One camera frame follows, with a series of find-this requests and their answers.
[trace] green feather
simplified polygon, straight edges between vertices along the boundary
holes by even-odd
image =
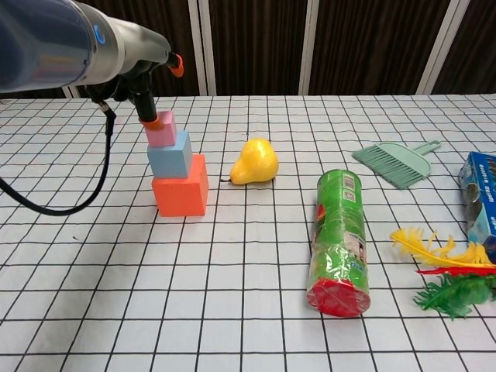
[[[472,305],[483,304],[491,297],[492,301],[496,301],[496,293],[491,290],[496,284],[496,275],[443,274],[439,279],[439,283],[427,283],[424,291],[413,298],[424,310],[431,308],[452,319],[464,318],[471,313]]]

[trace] pink block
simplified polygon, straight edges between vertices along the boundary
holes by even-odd
[[[176,143],[176,121],[172,111],[157,113],[154,123],[144,123],[146,137],[151,147],[172,146]]]

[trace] stacked blocks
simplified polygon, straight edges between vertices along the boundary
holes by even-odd
[[[204,215],[208,177],[205,157],[193,154],[188,131],[177,131],[173,112],[143,122],[148,139],[152,189],[161,216]]]

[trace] yellow pear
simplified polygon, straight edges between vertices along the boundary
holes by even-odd
[[[263,138],[248,140],[238,160],[231,169],[231,182],[234,184],[249,184],[251,182],[265,182],[276,176],[279,171],[279,160],[270,145]]]

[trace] red can lid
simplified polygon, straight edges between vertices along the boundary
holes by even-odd
[[[370,307],[370,297],[348,280],[321,278],[312,288],[310,303],[327,315],[350,318]]]

